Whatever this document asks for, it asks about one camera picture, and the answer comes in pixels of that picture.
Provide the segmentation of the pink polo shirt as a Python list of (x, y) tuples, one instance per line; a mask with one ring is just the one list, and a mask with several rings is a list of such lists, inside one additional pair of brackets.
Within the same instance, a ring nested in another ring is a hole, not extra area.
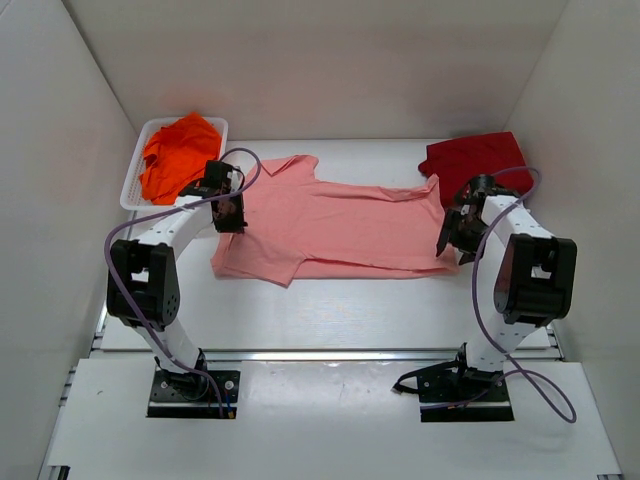
[(439, 180), (414, 188), (316, 178), (318, 158), (265, 160), (243, 194), (248, 226), (223, 234), (212, 270), (287, 287), (295, 279), (413, 279), (457, 272), (439, 253), (444, 220)]

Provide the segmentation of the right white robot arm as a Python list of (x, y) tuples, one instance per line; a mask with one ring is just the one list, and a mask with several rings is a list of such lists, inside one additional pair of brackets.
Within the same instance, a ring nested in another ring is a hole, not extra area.
[(482, 337), (463, 344), (458, 369), (448, 376), (449, 391), (465, 401), (502, 374), (505, 360), (527, 336), (566, 317), (572, 301), (576, 243), (542, 227), (518, 192), (491, 175), (478, 175), (454, 195), (436, 244), (438, 256), (451, 246), (461, 265), (472, 265), (476, 314), (479, 261), (492, 237), (504, 247), (493, 287), (494, 313), (478, 322)]

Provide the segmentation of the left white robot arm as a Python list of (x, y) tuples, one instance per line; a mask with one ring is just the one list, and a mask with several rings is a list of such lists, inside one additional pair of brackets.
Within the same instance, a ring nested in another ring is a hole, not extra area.
[(158, 368), (174, 375), (174, 385), (188, 398), (208, 389), (209, 373), (203, 353), (182, 327), (177, 260), (205, 228), (219, 233), (242, 233), (242, 194), (252, 184), (241, 169), (224, 161), (210, 161), (204, 176), (189, 183), (172, 208), (140, 218), (151, 227), (134, 239), (105, 242), (109, 278), (108, 313), (142, 337), (155, 355)]

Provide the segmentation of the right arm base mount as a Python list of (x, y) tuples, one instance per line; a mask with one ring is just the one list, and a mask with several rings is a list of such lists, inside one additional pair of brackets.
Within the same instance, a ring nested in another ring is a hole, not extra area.
[(422, 423), (494, 423), (515, 419), (506, 382), (473, 378), (460, 360), (401, 375), (392, 390), (416, 395)]

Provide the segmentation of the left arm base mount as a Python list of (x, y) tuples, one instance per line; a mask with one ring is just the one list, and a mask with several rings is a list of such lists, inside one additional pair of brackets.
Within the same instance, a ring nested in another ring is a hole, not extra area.
[(163, 419), (218, 419), (237, 417), (241, 372), (210, 370), (218, 388), (202, 376), (166, 372), (156, 368), (150, 388), (147, 416)]

